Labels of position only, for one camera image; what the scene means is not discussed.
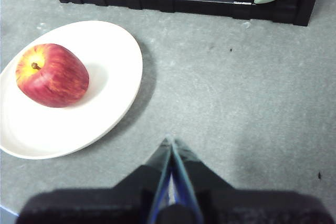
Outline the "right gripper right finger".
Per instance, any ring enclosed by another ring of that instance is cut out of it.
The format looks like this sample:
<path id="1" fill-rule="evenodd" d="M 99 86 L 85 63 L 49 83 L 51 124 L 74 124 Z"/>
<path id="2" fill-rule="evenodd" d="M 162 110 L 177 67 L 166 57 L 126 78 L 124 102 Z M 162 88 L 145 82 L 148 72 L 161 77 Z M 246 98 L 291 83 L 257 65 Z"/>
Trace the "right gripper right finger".
<path id="1" fill-rule="evenodd" d="M 237 189 L 181 140 L 172 143 L 179 200 L 197 223 L 335 223 L 316 197 L 295 191 Z"/>

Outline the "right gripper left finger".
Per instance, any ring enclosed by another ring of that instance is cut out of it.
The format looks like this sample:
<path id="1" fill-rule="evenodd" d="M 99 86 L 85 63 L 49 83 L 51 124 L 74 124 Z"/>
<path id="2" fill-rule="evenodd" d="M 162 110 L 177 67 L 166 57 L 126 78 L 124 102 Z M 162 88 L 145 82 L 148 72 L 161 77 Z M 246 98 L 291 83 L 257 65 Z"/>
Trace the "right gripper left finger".
<path id="1" fill-rule="evenodd" d="M 108 188 L 65 188 L 37 194 L 17 223 L 146 223 L 158 201 L 171 156 L 165 138 L 150 158 Z"/>

